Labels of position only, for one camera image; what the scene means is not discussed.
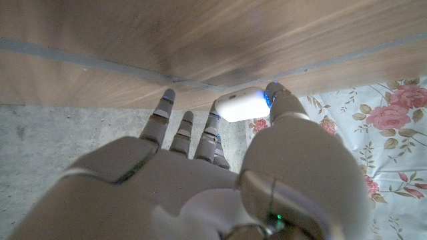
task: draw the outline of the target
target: floral tablecloth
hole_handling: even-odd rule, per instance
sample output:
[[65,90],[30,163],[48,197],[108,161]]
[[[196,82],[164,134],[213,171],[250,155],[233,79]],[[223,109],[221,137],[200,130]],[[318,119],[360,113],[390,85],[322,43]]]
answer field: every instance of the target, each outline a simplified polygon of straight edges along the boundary
[[[426,87],[427,76],[300,98],[356,158],[374,212],[371,239],[427,239]],[[247,120],[248,144],[269,126],[268,117]]]

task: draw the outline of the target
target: robotic hand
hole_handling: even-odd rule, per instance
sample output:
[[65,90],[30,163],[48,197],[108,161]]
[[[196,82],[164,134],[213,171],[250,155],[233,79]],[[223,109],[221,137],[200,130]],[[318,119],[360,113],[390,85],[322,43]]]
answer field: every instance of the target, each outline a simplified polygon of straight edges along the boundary
[[168,89],[139,138],[79,158],[11,239],[365,239],[366,185],[348,150],[270,83],[272,127],[232,173],[212,105],[194,160],[193,114],[160,149],[175,100]]

